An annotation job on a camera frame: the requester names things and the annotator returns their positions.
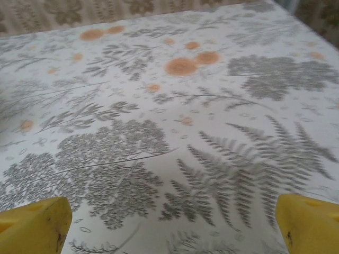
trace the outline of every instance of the yellow object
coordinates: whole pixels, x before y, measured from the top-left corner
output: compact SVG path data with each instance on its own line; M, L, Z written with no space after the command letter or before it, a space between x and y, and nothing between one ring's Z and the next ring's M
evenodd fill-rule
M275 216L290 254L339 253L339 205L284 194Z
M72 211L55 197L0 213L0 254L60 254Z

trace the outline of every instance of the floral pattern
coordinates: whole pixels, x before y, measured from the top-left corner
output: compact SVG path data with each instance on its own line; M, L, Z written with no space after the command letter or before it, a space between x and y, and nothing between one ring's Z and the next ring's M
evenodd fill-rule
M220 3L0 39L0 211L66 196L65 254L287 253L278 196L339 200L339 54Z

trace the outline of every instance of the orange dot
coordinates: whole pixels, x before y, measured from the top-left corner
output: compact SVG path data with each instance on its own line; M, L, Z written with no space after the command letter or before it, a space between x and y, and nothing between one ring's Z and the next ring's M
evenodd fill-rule
M51 68L47 71L48 74L55 74L57 72L56 68Z
M25 120L20 125L20 130L22 132L29 132L33 127L33 121L31 120Z
M80 34L80 39L83 41L94 41L101 38L104 35L102 29L90 29Z
M81 61L84 58L83 54L75 54L73 55L73 60L74 61Z
M165 71L175 77L189 76L196 70L196 63L189 58L175 58L168 62L165 66Z
M181 122L185 125L193 125L193 119L190 117L185 117Z
M185 46L186 46L187 49L192 50L192 49L197 49L198 47L200 47L200 44L197 43L196 41L191 41L191 42L187 43Z
M206 51L198 54L195 60L197 63L202 65L211 65L217 63L220 60L220 55L217 52Z
M323 54L320 54L319 52L311 52L310 56L319 60L324 60L325 57Z
M112 26L111 28L108 28L106 30L106 33L109 34L117 34L117 33L121 33L125 30L125 27L123 25L117 25L117 26Z
M166 43L167 45L173 45L173 44L175 43L175 41L174 41L173 39L171 39L171 38L167 38L167 39L165 40L165 43Z
M150 85L148 85L147 90L150 93L156 93L157 91L160 90L160 88L161 88L161 86L158 85L158 84L150 84Z

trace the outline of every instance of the tablecloth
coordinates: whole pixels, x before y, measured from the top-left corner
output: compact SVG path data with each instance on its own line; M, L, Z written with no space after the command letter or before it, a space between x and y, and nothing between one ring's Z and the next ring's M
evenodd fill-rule
M270 1L0 40L0 209L66 196L63 253L287 253L338 202L339 54Z

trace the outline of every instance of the leaf pattern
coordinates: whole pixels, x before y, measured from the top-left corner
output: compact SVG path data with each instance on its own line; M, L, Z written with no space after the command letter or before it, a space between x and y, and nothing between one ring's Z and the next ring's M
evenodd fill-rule
M276 137L264 135L263 131L254 128L228 124L248 136L253 142L251 147L237 145L236 140L216 138L200 132L202 140L225 160L188 146L205 170L195 170L178 160L188 185L171 181L177 195L166 193L168 203L164 204L160 220L178 219L183 214L194 222L200 215L207 223L215 225L211 204L205 201L208 195L215 199L219 211L232 228L229 207L234 200L242 222L251 228L251 204L255 193L259 191L267 221L276 229L275 204L282 192L281 186L285 186L289 192L303 192L312 172L333 179L319 158L324 157L335 163L338 160L328 149L313 141L300 123L296 123L298 137L294 138L275 118L269 115L267 118L276 130ZM192 201L206 207L201 209Z
M188 29L176 29L176 27L168 26L157 26L153 29L139 29L137 31L126 32L124 35L127 35L132 38L146 36L150 38L159 38L162 36L177 35L187 32Z
M266 7L259 7L259 5L256 7L253 3L250 4L250 8L257 9L258 12L260 9L267 10L272 8L272 4ZM300 30L300 24L294 19L274 20L270 24L261 21L242 21L241 25L244 31L240 30L229 35L241 47L248 47L254 44L266 46L284 37L294 37Z
M198 87L198 94L190 94L185 91L173 91L171 94L158 94L153 97L154 102L162 105L167 102L171 102L178 98L183 105L190 104L194 101L201 101L201 105L204 107L210 106L212 102L226 101L225 111L230 111L240 106L252 106L258 105L268 110L274 111L272 108L255 101L247 100L241 94L235 94L232 90L227 88L221 88L218 92L212 92L209 88Z
M232 59L228 68L231 76L247 77L242 88L252 97L274 101L283 100L290 89L321 92L326 88L326 82L337 84L339 81L339 73L326 63L296 63L289 57L251 55Z
M58 148L55 157L30 153L4 171L7 194L1 197L1 211L46 196L66 196L73 211L86 200L92 207L91 216L99 216L109 229L117 229L124 218L134 214L147 217L148 210L155 208L157 187L163 182L140 160L170 150L154 122L114 120L112 128L69 136Z
M103 56L96 57L83 73L103 77L109 68L117 67L130 81L138 81L148 64L154 61L153 49L146 45L108 45L102 53Z
M57 116L51 116L41 124L39 132L59 127L61 132L72 133L74 130L89 128L95 120L112 121L120 114L131 113L139 109L136 104L127 102L114 103L108 110L102 110L102 107L91 103L73 112L66 111Z
M238 253L238 250L230 244L223 241L213 241L204 243L201 237L194 232L180 232L171 235L171 240L167 240L168 254L188 254L188 253L203 253L203 254L227 254Z

